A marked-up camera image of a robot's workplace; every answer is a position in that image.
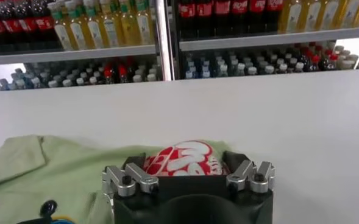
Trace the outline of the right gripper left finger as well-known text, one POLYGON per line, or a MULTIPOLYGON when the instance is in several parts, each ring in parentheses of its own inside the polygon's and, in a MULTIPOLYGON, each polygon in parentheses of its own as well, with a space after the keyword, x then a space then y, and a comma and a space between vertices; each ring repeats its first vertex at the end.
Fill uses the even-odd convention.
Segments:
POLYGON ((124 169, 106 166, 102 171, 102 191, 108 197, 118 194, 120 197, 132 197, 139 190, 147 194, 159 191, 159 179, 148 175, 135 163, 125 163, 124 169))

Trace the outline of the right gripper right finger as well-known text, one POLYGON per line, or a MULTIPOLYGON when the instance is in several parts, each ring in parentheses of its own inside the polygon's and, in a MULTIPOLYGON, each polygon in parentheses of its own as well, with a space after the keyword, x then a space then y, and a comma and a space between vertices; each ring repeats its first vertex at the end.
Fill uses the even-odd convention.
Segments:
POLYGON ((257 166, 245 154, 225 151, 223 162, 229 170, 226 184, 233 194, 250 189, 257 194, 274 190, 275 167, 271 162, 263 161, 257 166))

